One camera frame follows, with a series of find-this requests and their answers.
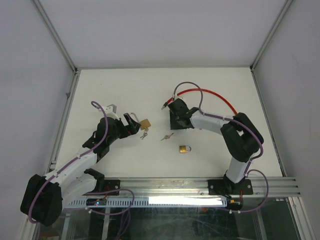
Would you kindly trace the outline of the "large brass padlock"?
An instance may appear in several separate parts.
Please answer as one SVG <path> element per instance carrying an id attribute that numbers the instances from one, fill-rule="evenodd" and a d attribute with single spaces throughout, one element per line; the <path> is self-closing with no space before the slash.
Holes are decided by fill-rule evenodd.
<path id="1" fill-rule="evenodd" d="M 140 123 L 140 129 L 141 130 L 147 130 L 151 127 L 151 123 L 148 119 L 144 119 L 142 121 L 140 121 L 137 117 L 137 115 L 134 112 L 129 113 L 130 116 L 134 116 L 134 118 L 136 119 L 137 122 Z"/>

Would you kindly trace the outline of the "silver key pair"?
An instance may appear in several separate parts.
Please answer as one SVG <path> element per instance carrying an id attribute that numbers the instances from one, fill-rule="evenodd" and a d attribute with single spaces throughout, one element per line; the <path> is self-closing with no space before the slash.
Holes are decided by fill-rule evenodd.
<path id="1" fill-rule="evenodd" d="M 161 140 L 167 140 L 167 139 L 170 139 L 170 137 L 173 135 L 174 133 L 171 133 L 171 134 L 168 134 L 168 135 L 165 135 Z"/>

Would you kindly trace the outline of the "small brass padlock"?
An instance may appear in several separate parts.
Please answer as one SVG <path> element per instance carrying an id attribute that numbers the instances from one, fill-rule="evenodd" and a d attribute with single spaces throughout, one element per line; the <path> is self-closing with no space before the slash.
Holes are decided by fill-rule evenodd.
<path id="1" fill-rule="evenodd" d="M 179 146 L 179 153 L 186 154 L 192 151 L 192 148 L 188 145 L 180 145 Z"/>

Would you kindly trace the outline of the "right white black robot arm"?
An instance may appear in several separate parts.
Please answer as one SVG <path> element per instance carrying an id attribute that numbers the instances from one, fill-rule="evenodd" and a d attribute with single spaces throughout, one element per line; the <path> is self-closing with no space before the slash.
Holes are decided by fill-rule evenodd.
<path id="1" fill-rule="evenodd" d="M 214 115 L 199 107 L 188 108 L 181 98 L 167 106 L 172 130 L 202 129 L 223 137 L 231 162 L 223 176 L 222 192 L 234 194 L 240 190 L 256 153 L 263 153 L 264 139 L 248 116 L 242 112 L 232 117 Z"/>

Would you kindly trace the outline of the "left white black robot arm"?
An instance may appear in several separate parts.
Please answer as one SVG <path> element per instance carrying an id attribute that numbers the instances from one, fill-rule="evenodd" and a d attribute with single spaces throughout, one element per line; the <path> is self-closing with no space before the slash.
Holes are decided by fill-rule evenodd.
<path id="1" fill-rule="evenodd" d="M 106 189 L 105 176 L 93 166 L 110 151 L 114 141 L 135 135 L 141 128 L 128 113 L 124 118 L 127 125 L 115 114 L 101 118 L 96 131 L 70 162 L 44 176 L 33 175 L 27 183 L 20 211 L 49 227 L 69 203 L 87 193 L 102 193 Z"/>

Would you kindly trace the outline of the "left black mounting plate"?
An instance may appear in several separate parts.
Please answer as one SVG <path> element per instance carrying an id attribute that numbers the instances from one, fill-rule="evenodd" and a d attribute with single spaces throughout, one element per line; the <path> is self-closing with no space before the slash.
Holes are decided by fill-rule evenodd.
<path id="1" fill-rule="evenodd" d="M 108 191 L 112 190 L 119 190 L 121 187 L 121 181 L 119 179 L 110 179 L 110 178 L 105 178 L 103 181 L 99 181 L 95 188 L 90 191 L 89 193 L 94 193 L 95 195 L 107 195 L 107 196 L 118 196 L 119 192 L 111 192 L 111 193 L 106 193 Z"/>

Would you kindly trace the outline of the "black mounting plate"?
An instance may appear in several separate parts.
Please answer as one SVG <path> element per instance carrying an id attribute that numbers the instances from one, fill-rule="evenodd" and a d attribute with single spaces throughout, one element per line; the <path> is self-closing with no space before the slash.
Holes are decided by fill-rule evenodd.
<path id="1" fill-rule="evenodd" d="M 89 193 L 94 193 L 95 195 L 107 195 L 107 196 L 118 196 L 119 192 L 111 192 L 111 193 L 106 193 L 108 191 L 112 190 L 119 190 L 121 187 L 121 181 L 119 179 L 110 179 L 110 178 L 105 178 L 103 181 L 99 181 L 95 188 L 90 191 Z"/>
<path id="2" fill-rule="evenodd" d="M 231 196 L 231 195 L 253 195 L 253 187 L 250 179 L 243 178 L 240 182 L 234 183 L 229 181 L 227 178 L 217 178 L 209 179 L 208 184 L 208 194 Z"/>

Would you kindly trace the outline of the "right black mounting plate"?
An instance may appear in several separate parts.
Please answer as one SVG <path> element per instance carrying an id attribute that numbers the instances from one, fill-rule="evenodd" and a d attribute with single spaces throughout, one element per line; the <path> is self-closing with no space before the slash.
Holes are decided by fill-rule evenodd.
<path id="1" fill-rule="evenodd" d="M 209 179 L 208 184 L 208 194 L 231 196 L 231 195 L 253 195 L 253 187 L 250 179 L 243 178 L 240 182 L 234 183 L 229 181 L 227 178 L 217 178 Z"/>

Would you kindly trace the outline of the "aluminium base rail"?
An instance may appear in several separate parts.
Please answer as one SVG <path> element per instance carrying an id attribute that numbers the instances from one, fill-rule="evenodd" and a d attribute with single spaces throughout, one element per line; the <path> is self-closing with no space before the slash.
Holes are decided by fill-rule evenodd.
<path id="1" fill-rule="evenodd" d="M 41 197 L 49 195 L 57 196 L 60 200 L 67 197 L 72 199 L 81 197 L 91 192 L 99 181 L 104 179 L 120 180 L 120 189 L 106 191 L 107 194 L 119 192 L 119 196 L 128 194 L 126 189 L 131 190 L 137 198 L 149 196 L 220 196 L 225 198 L 286 198 L 299 197 L 301 195 L 297 181 L 292 177 L 249 177 L 253 188 L 253 195 L 209 195 L 208 180 L 218 178 L 102 178 L 84 174 L 77 177 L 69 184 L 59 183 L 57 180 L 47 182 L 44 176 L 36 176 L 31 179 L 28 192 L 35 195 L 40 193 Z"/>

